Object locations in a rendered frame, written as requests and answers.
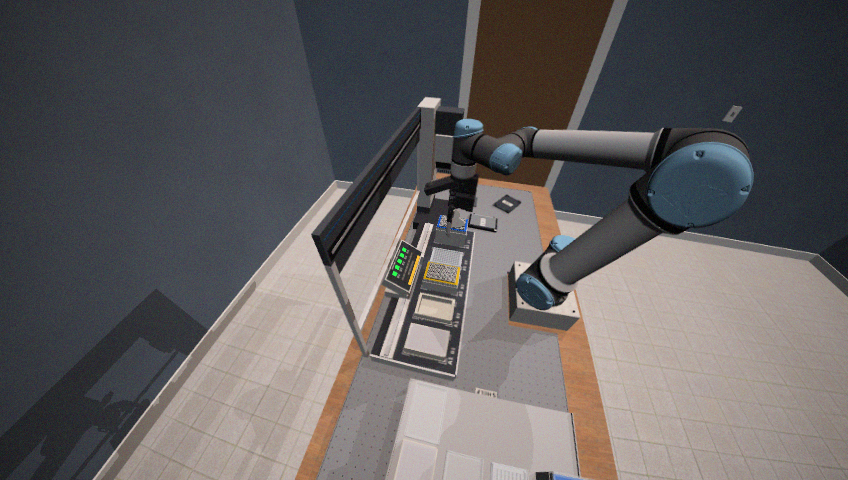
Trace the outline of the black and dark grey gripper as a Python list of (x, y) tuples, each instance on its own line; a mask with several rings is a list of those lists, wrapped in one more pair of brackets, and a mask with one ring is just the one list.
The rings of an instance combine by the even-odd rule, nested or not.
[(473, 211), (479, 174), (475, 173), (473, 176), (474, 178), (471, 177), (468, 179), (460, 179), (453, 176), (452, 174), (450, 175), (450, 177), (453, 181), (458, 182), (459, 186), (451, 188), (449, 190), (449, 208), (446, 224), (446, 234), (448, 238), (450, 237), (451, 228), (463, 227), (465, 225), (465, 222), (459, 217), (459, 210), (455, 208), (459, 208), (468, 212)]

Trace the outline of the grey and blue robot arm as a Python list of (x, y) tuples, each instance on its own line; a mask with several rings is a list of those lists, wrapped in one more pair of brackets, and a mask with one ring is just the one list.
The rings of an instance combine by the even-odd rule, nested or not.
[(453, 136), (451, 174), (468, 179), (479, 163), (507, 176), (523, 157), (646, 171), (629, 187), (626, 201), (576, 239), (553, 237), (520, 274), (517, 292), (538, 310), (561, 305), (579, 280), (662, 233), (678, 235), (691, 227), (727, 219), (744, 204), (753, 185), (748, 146), (726, 130), (533, 129), (524, 127), (494, 138), (482, 133), (480, 121), (459, 120)]

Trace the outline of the grey rectangular panel with label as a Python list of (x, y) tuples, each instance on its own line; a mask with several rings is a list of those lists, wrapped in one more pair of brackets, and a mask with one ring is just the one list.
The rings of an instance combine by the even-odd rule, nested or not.
[(495, 230), (496, 218), (472, 214), (470, 225)]

